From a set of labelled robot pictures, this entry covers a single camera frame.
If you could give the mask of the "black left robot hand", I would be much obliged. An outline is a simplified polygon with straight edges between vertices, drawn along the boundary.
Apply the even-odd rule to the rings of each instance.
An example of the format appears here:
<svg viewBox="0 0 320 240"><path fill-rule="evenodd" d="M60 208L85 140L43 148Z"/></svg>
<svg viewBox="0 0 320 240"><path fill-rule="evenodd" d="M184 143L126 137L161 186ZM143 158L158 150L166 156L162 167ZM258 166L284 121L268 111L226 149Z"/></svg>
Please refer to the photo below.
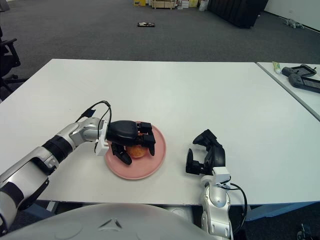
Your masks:
<svg viewBox="0 0 320 240"><path fill-rule="evenodd" d="M156 140L149 122L118 120L111 122L107 128L106 139L110 142L112 154L126 165L132 163L126 147L141 146L155 155Z"/></svg>

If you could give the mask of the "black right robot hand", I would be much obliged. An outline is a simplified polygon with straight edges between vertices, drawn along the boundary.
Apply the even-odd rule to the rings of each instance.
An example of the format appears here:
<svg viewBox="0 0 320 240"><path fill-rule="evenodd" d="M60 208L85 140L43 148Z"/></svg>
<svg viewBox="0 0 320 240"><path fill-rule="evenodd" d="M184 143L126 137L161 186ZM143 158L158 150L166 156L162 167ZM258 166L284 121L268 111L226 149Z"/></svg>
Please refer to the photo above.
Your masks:
<svg viewBox="0 0 320 240"><path fill-rule="evenodd" d="M194 145L205 147L207 152L203 163L194 160L193 151L189 148L186 157L185 172L194 175L213 175L214 167L226 166L226 155L217 137L209 130L203 131L192 142Z"/></svg>

